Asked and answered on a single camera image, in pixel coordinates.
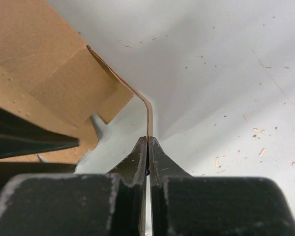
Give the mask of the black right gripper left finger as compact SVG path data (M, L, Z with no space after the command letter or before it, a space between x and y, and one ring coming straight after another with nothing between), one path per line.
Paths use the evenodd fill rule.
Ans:
M142 236L148 143L106 174L23 174L0 195L0 236Z

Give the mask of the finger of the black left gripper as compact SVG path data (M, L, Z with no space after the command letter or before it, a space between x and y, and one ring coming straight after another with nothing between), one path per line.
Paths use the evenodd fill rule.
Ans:
M20 174L73 173L75 164L40 162L0 162L0 190L14 176Z
M0 107L0 159L79 146L79 139L46 130Z

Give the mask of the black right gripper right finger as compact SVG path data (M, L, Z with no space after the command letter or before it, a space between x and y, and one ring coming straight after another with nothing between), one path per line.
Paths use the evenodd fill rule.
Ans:
M155 236L295 236L278 185L263 177L194 177L149 138Z

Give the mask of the brown cardboard box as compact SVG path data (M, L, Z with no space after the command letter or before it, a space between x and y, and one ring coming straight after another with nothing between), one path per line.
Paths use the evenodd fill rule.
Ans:
M138 91L45 0L0 0L0 107L80 146L3 162L76 163L98 145L91 121L109 123Z

